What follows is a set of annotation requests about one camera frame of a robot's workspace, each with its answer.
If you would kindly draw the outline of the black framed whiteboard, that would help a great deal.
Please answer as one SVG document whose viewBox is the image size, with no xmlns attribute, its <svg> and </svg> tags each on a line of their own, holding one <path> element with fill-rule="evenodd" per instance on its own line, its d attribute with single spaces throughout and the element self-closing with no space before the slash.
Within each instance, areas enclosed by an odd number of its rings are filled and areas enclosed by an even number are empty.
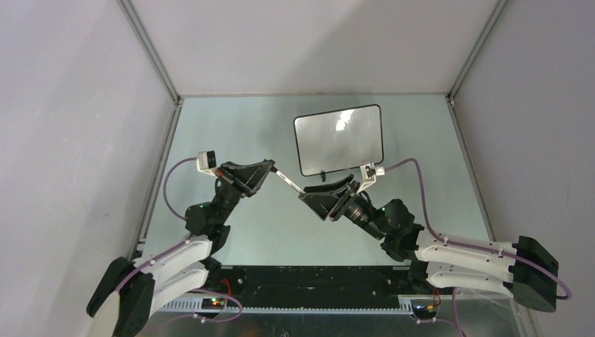
<svg viewBox="0 0 595 337">
<path fill-rule="evenodd" d="M 383 162 L 382 110 L 377 104 L 294 118 L 303 176 L 318 176 Z"/>
</svg>

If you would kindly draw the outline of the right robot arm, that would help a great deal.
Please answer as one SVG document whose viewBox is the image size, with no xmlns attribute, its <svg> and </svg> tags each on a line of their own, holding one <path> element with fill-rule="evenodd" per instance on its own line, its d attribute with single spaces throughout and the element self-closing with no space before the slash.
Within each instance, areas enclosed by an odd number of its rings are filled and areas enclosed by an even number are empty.
<svg viewBox="0 0 595 337">
<path fill-rule="evenodd" d="M 401 199 L 375 207 L 353 176 L 306 187 L 298 195 L 321 220 L 350 220 L 380 241 L 393 260 L 411 262 L 409 287 L 416 293 L 467 288 L 499 293 L 539 312 L 555 312 L 559 263 L 538 240 L 482 242 L 431 233 L 416 223 Z"/>
</svg>

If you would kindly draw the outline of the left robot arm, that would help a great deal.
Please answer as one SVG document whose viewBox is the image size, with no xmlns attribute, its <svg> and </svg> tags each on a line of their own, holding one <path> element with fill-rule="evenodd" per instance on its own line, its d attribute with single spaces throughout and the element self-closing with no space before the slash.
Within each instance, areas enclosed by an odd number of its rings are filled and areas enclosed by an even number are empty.
<svg viewBox="0 0 595 337">
<path fill-rule="evenodd" d="M 93 320 L 89 336 L 136 336 L 158 309 L 182 294 L 219 289 L 222 274 L 213 254 L 229 236 L 226 221 L 241 199 L 262 187 L 275 162 L 218 165 L 215 153 L 207 151 L 175 166 L 189 162 L 215 178 L 213 199 L 176 215 L 185 222 L 187 234 L 174 246 L 145 260 L 118 257 L 109 264 L 86 307 Z"/>
</svg>

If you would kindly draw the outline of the white marker pen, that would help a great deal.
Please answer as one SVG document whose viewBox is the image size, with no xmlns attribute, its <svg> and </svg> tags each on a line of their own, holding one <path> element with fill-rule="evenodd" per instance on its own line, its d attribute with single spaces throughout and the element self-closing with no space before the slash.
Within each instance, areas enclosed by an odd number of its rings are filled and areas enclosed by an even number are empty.
<svg viewBox="0 0 595 337">
<path fill-rule="evenodd" d="M 289 185 L 292 189 L 294 189 L 298 194 L 302 194 L 304 190 L 299 187 L 296 183 L 294 183 L 290 178 L 288 178 L 284 173 L 278 170 L 275 166 L 272 167 L 272 172 L 275 173 L 283 182 Z"/>
</svg>

